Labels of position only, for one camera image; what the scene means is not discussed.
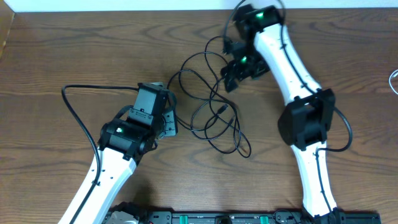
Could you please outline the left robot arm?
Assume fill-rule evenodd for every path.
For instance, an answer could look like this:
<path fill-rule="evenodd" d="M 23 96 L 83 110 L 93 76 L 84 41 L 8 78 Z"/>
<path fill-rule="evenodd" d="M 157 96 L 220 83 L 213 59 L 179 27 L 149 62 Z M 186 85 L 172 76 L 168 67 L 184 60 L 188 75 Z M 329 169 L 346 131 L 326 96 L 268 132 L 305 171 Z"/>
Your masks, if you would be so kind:
<path fill-rule="evenodd" d="M 162 82 L 138 83 L 133 105 L 124 106 L 105 123 L 97 142 L 82 123 L 94 151 L 90 169 L 60 223 L 101 223 L 144 154 L 160 139 L 178 133 L 175 95 Z"/>

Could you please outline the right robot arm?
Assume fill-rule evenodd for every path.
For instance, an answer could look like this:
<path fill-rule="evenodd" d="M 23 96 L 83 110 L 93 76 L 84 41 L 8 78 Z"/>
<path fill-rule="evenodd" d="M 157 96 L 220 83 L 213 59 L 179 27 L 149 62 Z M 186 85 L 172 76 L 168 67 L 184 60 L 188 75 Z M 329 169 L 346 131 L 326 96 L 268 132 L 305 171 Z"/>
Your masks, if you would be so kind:
<path fill-rule="evenodd" d="M 238 4 L 230 15 L 241 38 L 225 37 L 223 50 L 233 60 L 222 68 L 226 91 L 247 77 L 271 72 L 285 108 L 277 122 L 283 141 L 293 150 L 303 186 L 303 217 L 312 223 L 333 223 L 336 202 L 330 189 L 325 159 L 331 128 L 334 93 L 324 90 L 309 74 L 290 40 L 285 13 L 275 6 L 255 9 Z"/>

